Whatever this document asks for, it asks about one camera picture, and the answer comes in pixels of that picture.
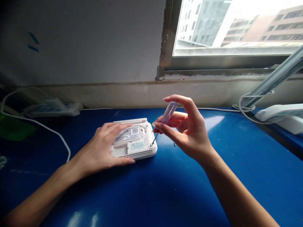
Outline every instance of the blue table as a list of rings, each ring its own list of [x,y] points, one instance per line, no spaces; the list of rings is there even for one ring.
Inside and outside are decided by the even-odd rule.
[[[82,112],[64,125],[39,121],[63,135],[72,157],[105,122],[164,109]],[[201,111],[224,161],[281,226],[303,226],[303,162],[238,113]],[[8,163],[0,171],[1,214],[9,212],[67,158],[59,137],[36,126],[23,142],[1,140]],[[156,156],[90,176],[71,187],[42,226],[229,226],[205,172],[165,135]]]

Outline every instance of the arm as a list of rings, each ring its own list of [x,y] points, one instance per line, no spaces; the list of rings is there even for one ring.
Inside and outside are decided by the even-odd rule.
[[[39,226],[64,192],[80,179],[114,166],[133,164],[132,158],[115,158],[110,145],[131,124],[106,123],[75,157],[61,166],[39,189],[5,218],[9,227]]]
[[[231,225],[279,226],[214,150],[204,119],[194,102],[179,95],[164,100],[182,104],[187,114],[174,112],[167,125],[160,123],[162,116],[159,117],[153,123],[154,132],[166,134],[202,166]]]

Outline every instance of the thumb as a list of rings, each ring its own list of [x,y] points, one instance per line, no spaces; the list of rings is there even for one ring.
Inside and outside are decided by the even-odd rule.
[[[134,164],[136,161],[132,158],[115,158],[115,166],[126,166]]]
[[[152,124],[156,129],[159,131],[163,132],[165,135],[167,135],[172,141],[175,143],[178,143],[180,140],[180,133],[173,130],[171,127],[167,126],[166,124],[163,123],[157,123],[154,122]]]

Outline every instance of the white router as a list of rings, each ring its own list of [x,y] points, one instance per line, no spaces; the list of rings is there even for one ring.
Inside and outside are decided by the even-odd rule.
[[[114,121],[114,123],[131,123],[132,126],[121,131],[114,139],[110,151],[115,157],[129,157],[134,160],[152,157],[157,153],[157,143],[152,125],[147,118]]]

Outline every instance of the right hand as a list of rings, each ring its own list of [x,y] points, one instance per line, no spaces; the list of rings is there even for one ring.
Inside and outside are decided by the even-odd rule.
[[[160,123],[162,116],[159,117],[152,124],[155,127],[154,132],[167,135],[189,157],[199,163],[205,163],[217,154],[208,138],[204,118],[193,100],[180,95],[171,95],[164,98],[164,101],[182,104],[186,113],[174,112],[167,124]],[[177,128],[179,132],[173,130],[172,127]]]

